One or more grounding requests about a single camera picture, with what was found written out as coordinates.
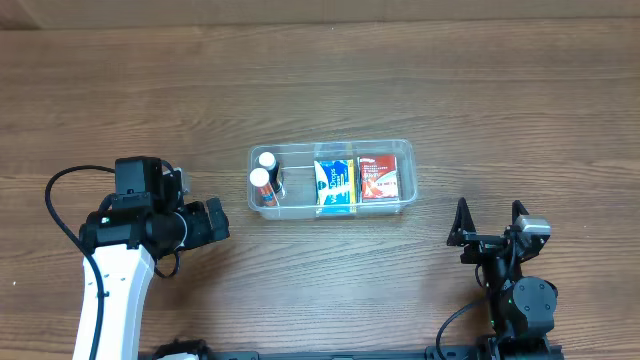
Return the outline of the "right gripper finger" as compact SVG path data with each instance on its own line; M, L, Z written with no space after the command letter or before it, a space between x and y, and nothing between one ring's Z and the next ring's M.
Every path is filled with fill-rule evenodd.
M515 200L512 203L512 219L513 220L517 220L518 217L521 215L528 215L528 214L529 212L527 211L527 209L524 207L524 205L520 200Z
M458 200L456 214L447 239L448 245L465 245L468 237L476 234L476 228L471 217L466 199Z

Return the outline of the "orange tube white cap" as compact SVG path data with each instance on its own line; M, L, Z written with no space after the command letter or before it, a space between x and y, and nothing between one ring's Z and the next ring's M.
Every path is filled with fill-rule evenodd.
M250 183L259 191L266 206L277 206L276 192L271 185L269 172L264 168L255 168L249 174Z

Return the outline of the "dark bottle white cap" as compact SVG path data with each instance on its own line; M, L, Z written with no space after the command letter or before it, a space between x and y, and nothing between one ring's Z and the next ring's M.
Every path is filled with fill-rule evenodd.
M272 152L263 152L258 157L259 165L264 168L270 178L270 184L276 194L284 197L286 191L284 189L281 178L280 162L276 159Z

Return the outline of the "red medicine box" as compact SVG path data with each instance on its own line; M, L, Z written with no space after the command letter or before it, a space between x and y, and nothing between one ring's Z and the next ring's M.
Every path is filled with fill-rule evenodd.
M358 165L363 202L399 198L397 160L394 155L361 156Z

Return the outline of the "blue yellow lozenge box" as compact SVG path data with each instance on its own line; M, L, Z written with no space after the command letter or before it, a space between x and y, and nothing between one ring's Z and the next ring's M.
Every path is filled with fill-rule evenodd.
M318 215L355 214L356 180L353 159L314 162Z

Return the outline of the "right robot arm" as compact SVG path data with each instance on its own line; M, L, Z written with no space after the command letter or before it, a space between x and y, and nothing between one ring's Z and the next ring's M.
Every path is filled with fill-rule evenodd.
M447 244L461 247L460 261L475 267L485 294L451 315L440 327L435 346L438 359L554 360L562 347L552 345L547 334L554 329L558 290L551 282L525 276L521 264L538 256L551 237L550 222L529 214L523 204L512 203L512 222L500 235L477 232L465 199L458 201ZM442 336L453 320L486 304L494 333L473 345L443 347Z

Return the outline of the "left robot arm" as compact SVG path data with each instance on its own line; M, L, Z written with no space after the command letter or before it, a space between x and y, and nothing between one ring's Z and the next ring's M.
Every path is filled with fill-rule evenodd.
M84 296L73 356L135 359L156 263L229 237L219 199L187 203L184 173L153 157L119 159L115 191L79 231Z

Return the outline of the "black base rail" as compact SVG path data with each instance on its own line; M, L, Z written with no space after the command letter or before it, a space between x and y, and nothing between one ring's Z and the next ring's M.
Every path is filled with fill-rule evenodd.
M561 360L564 354L560 346L552 346L548 351L525 352L508 350L505 355L491 354L485 345L444 346L441 348L444 359L480 360ZM355 352L298 352L298 353L259 353L256 351L217 352L204 340L175 340L160 346L153 353L141 353L139 360L157 359L207 359L207 360L436 360L441 359L436 346L425 350L413 351L355 351Z

